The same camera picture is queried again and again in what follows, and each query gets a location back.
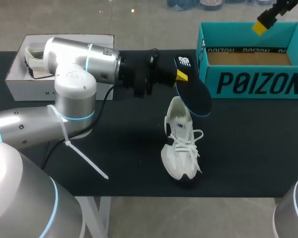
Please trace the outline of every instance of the white shoe box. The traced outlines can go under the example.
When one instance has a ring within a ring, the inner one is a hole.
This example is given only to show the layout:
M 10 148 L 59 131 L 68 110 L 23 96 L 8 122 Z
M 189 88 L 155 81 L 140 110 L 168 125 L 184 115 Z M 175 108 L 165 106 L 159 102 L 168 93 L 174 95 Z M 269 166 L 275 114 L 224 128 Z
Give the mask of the white shoe box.
M 24 38 L 17 52 L 5 82 L 15 101 L 54 101 L 54 76 L 42 79 L 33 79 L 24 62 L 25 47 L 44 48 L 46 42 L 52 37 L 60 37 L 75 41 L 91 43 L 107 48 L 114 48 L 112 35 L 28 35 Z M 96 100 L 103 100 L 112 85 L 97 83 Z M 112 100 L 113 91 L 108 95 Z

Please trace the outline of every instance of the black insole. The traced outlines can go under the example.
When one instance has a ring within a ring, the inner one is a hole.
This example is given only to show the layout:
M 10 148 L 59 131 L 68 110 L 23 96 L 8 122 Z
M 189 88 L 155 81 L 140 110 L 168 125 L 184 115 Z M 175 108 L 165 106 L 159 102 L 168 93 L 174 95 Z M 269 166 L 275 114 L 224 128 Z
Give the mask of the black insole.
M 177 81 L 177 93 L 191 113 L 205 117 L 211 112 L 211 95 L 205 84 L 199 79 L 195 61 L 190 55 L 177 55 L 174 58 L 176 68 L 188 76 L 188 81 Z

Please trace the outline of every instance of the new balance logo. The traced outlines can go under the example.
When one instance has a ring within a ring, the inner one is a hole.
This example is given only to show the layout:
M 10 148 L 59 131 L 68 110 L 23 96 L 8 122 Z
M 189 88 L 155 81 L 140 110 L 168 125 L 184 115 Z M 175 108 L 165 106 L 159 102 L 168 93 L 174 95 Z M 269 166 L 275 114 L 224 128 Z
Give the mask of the new balance logo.
M 180 64 L 182 64 L 184 66 L 191 66 L 189 59 L 186 57 L 179 57 L 179 61 L 180 61 Z

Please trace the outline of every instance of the shoe sole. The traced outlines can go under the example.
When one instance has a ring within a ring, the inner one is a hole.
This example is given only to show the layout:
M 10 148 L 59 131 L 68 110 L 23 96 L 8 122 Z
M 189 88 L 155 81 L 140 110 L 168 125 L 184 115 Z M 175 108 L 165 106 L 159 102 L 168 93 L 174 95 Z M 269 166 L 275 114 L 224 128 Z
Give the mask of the shoe sole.
M 28 67 L 28 71 L 29 71 L 29 74 L 30 74 L 31 78 L 33 78 L 33 79 L 49 78 L 49 77 L 52 77 L 53 76 L 53 75 L 51 75 L 51 76 L 46 76 L 46 77 L 42 77 L 42 78 L 34 78 L 33 69 L 30 68 L 30 66 L 28 65 L 25 57 L 24 57 L 24 62 L 26 64 L 26 66 Z

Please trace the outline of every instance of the black cable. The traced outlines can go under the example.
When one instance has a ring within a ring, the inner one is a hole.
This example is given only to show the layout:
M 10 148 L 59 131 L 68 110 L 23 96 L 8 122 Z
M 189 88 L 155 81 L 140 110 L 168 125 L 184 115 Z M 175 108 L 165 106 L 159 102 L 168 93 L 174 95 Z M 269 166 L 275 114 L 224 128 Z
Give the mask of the black cable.
M 104 101 L 103 101 L 103 103 L 102 103 L 102 105 L 101 105 L 101 108 L 100 108 L 100 110 L 99 110 L 99 113 L 98 113 L 98 115 L 97 115 L 95 121 L 93 121 L 93 122 L 86 128 L 86 129 L 84 129 L 84 130 L 82 130 L 82 131 L 79 131 L 79 132 L 76 133 L 75 135 L 72 135 L 71 138 L 73 138 L 73 137 L 75 137 L 75 136 L 78 136 L 78 135 L 81 135 L 81 134 L 83 134 L 83 133 L 85 133 L 85 132 L 91 130 L 91 129 L 98 123 L 98 121 L 99 121 L 99 119 L 100 119 L 100 117 L 101 117 L 101 115 L 102 115 L 102 112 L 103 112 L 103 110 L 104 110 L 105 103 L 106 103 L 106 101 L 107 101 L 108 95 L 109 95 L 109 93 L 114 89 L 114 87 L 116 87 L 116 85 L 113 85 L 110 89 L 108 89 L 108 91 L 107 91 L 107 93 L 106 93 L 106 95 L 105 95 Z M 52 153 L 53 153 L 53 152 L 56 150 L 56 148 L 57 148 L 60 144 L 62 144 L 64 141 L 65 141 L 65 138 L 61 139 L 60 141 L 58 141 L 58 142 L 51 148 L 49 154 L 45 157 L 45 160 L 44 160 L 43 163 L 42 163 L 42 166 L 41 166 L 41 169 L 42 169 L 42 170 L 45 169 L 46 164 L 48 163 L 48 161 L 49 161 L 49 159 L 50 159 Z

